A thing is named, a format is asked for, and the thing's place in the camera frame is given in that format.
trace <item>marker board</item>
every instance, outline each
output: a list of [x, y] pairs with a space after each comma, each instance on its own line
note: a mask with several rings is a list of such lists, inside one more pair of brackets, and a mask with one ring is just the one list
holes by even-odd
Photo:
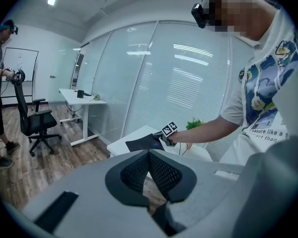
[[11, 67], [15, 72], [22, 69], [25, 73], [25, 81], [32, 81], [38, 54], [39, 52], [34, 50], [6, 48], [3, 64], [5, 68]]

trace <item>table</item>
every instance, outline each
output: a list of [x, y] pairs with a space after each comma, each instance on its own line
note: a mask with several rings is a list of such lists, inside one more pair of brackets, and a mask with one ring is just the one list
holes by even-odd
[[[87, 126], [88, 126], [88, 112], [89, 112], [89, 105], [101, 105], [101, 104], [106, 104], [105, 101], [95, 101], [93, 100], [93, 96], [85, 96], [83, 98], [78, 98], [77, 97], [77, 90], [73, 89], [59, 89], [60, 93], [64, 96], [65, 101], [69, 105], [83, 105], [83, 138], [72, 142], [71, 146], [75, 146], [81, 143], [84, 143], [86, 141], [89, 141], [93, 138], [98, 137], [97, 134], [93, 136], [87, 136]], [[60, 120], [60, 123], [68, 122], [68, 121], [73, 121], [75, 119], [79, 118], [71, 118], [71, 114], [69, 115], [68, 119]]]
[[[158, 132], [157, 129], [154, 129], [148, 125], [145, 125], [140, 129], [134, 131], [133, 133], [127, 136], [124, 136], [123, 138], [107, 146], [107, 150], [110, 152], [110, 157], [129, 153], [130, 151], [126, 145], [126, 141], [136, 140], [156, 132]], [[162, 140], [160, 140], [160, 142], [162, 143], [162, 146], [166, 152], [179, 154], [179, 151], [180, 151], [179, 143], [175, 147], [170, 147], [170, 146], [167, 146], [165, 142], [163, 142]], [[182, 155], [185, 150], [186, 150], [186, 144], [182, 143], [180, 155]], [[200, 159], [203, 161], [212, 161], [208, 151], [197, 145], [193, 145], [192, 148], [190, 150], [187, 150], [183, 156], [188, 158]]]

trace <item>wall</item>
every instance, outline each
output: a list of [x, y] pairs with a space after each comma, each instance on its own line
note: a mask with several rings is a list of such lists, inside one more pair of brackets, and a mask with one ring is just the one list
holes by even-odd
[[142, 0], [127, 5], [97, 21], [86, 34], [83, 43], [117, 28], [140, 22], [180, 20], [195, 22], [191, 9], [201, 0]]
[[[48, 101], [50, 75], [57, 69], [60, 58], [59, 50], [62, 47], [62, 43], [71, 43], [73, 48], [78, 48], [81, 45], [77, 41], [46, 30], [20, 25], [17, 22], [15, 24], [19, 27], [18, 35], [11, 35], [11, 38], [3, 45], [2, 52], [4, 53], [8, 47], [36, 50], [39, 52], [35, 65], [33, 99], [44, 98]], [[5, 98], [3, 103], [16, 103], [16, 98]]]

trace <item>shoe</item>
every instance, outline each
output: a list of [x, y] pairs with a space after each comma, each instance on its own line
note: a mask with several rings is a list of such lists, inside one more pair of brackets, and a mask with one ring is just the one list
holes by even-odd
[[5, 157], [1, 157], [0, 159], [0, 168], [1, 169], [8, 169], [11, 168], [14, 164], [14, 161], [12, 159], [8, 159]]
[[9, 141], [5, 147], [6, 147], [6, 153], [11, 154], [14, 150], [16, 150], [20, 147], [20, 144], [15, 143], [14, 141]]

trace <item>floor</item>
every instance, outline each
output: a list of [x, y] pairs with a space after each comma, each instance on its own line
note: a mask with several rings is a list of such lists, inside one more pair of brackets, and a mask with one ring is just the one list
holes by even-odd
[[[28, 106], [29, 114], [34, 111]], [[62, 140], [50, 138], [48, 142], [55, 150], [54, 155], [43, 143], [40, 143], [34, 150], [35, 157], [31, 157], [31, 147], [27, 137], [20, 131], [19, 113], [17, 107], [3, 108], [3, 123], [8, 139], [19, 142], [21, 147], [16, 150], [12, 159], [14, 165], [8, 170], [0, 170], [0, 195], [2, 199], [18, 210], [49, 184], [54, 183], [68, 172], [87, 163], [103, 161], [109, 158], [110, 154], [106, 145], [99, 139], [93, 139], [75, 147], [70, 143], [82, 138], [82, 123], [67, 122], [60, 124], [59, 120], [68, 117], [65, 105], [42, 105], [40, 110], [51, 109], [52, 115], [58, 121], [58, 125], [48, 130], [49, 134], [62, 135]], [[4, 144], [1, 142], [1, 155], [5, 155]], [[150, 201], [152, 214], [155, 209], [165, 202], [155, 183], [147, 178], [144, 184], [144, 196]]]

